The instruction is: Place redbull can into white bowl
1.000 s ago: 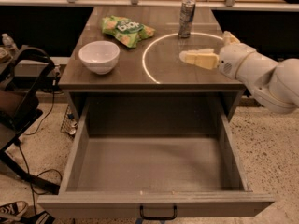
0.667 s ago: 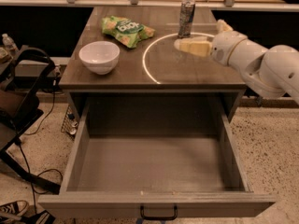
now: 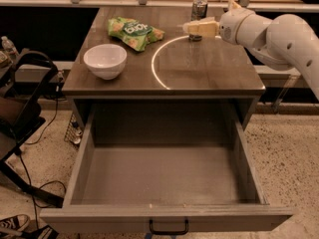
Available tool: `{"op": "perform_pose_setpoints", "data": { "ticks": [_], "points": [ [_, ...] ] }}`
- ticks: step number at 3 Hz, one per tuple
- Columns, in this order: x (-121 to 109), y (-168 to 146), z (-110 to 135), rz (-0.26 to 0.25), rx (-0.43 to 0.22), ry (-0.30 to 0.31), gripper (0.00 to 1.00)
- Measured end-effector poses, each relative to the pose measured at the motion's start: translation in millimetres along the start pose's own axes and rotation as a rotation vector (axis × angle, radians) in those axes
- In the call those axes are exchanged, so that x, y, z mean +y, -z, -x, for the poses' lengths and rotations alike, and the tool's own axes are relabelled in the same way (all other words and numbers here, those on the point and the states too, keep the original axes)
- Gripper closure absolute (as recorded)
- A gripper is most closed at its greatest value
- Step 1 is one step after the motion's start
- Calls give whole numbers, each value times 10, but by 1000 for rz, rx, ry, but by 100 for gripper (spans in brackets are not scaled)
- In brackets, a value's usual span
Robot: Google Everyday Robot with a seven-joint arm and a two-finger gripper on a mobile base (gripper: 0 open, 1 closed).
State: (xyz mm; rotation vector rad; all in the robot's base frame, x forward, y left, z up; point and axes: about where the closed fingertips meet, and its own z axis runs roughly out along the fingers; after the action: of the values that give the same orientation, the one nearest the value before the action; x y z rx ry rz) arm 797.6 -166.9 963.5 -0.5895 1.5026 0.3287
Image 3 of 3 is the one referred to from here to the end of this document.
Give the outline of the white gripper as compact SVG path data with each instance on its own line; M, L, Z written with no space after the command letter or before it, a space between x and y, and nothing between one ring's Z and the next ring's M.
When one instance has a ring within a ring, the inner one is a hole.
M213 18L194 20L182 25L182 30L189 35L215 38L220 35L223 41L233 45L252 45L255 37L252 34L252 19L255 13L240 8L240 5L228 1L228 11L224 13L219 23Z

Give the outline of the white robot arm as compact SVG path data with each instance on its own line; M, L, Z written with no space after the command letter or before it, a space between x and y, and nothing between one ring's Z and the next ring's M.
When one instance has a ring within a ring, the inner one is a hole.
M302 18L283 14L268 19L231 1L219 21L213 17L193 20L184 23L182 30L240 45L274 70L297 69L319 99L319 39Z

